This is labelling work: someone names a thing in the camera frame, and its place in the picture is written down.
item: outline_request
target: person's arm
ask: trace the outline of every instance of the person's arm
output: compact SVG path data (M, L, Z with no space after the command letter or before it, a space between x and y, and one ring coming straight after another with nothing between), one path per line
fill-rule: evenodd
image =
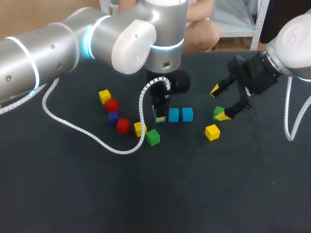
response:
M133 6L135 6L135 4L136 4L136 0L119 0L118 13L121 14L131 9Z
M187 21L196 22L210 17L214 10L214 0L197 0L188 7Z

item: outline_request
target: logo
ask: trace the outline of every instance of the logo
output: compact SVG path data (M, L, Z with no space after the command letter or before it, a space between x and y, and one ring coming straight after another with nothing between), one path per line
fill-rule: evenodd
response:
M291 26L285 33L283 37L283 42L288 46L298 46L302 44L309 35L309 25L295 24Z

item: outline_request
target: blue cube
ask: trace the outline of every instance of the blue cube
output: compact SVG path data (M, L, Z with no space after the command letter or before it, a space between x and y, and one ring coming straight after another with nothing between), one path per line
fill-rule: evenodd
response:
M183 108L183 121L184 122L193 121L193 110L192 110L192 108Z
M108 119L109 119L109 123L112 126L116 126L118 121L119 121L119 114L118 112L112 112L112 113L108 113Z
M178 122L179 121L179 109L170 108L169 111L169 122Z

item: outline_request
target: black table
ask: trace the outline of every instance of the black table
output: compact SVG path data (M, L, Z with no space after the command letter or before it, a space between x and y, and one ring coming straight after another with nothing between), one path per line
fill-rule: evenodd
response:
M192 107L194 122L155 124L150 97L148 129L161 143L144 142L132 156L108 152L86 135L49 118L45 91L0 116L1 233L267 233L311 231L311 124L309 111L295 141L283 130L287 79L253 99L234 120L212 119L214 108L238 97L236 85L209 95L228 75L234 53L185 56L192 76L188 93L171 107ZM243 53L245 57L253 55ZM145 70L131 76L92 61L63 77L48 100L57 116L104 142L130 149L138 141L109 126L98 92L109 89L121 115L139 121ZM311 84L293 81L290 128ZM221 138L209 142L205 127Z

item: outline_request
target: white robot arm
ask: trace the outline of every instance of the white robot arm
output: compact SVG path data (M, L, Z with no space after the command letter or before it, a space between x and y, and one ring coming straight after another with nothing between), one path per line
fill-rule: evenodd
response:
M282 28L267 57L280 73L311 81L311 10Z
M141 0L110 17L82 8L63 22L0 41L0 104L98 59L133 74L180 66L187 0Z
M228 63L228 69L230 75L211 92L216 97L237 81L240 99L222 113L226 119L250 108L249 99L276 84L283 74L311 81L311 10L288 22L265 51L248 60L237 55Z

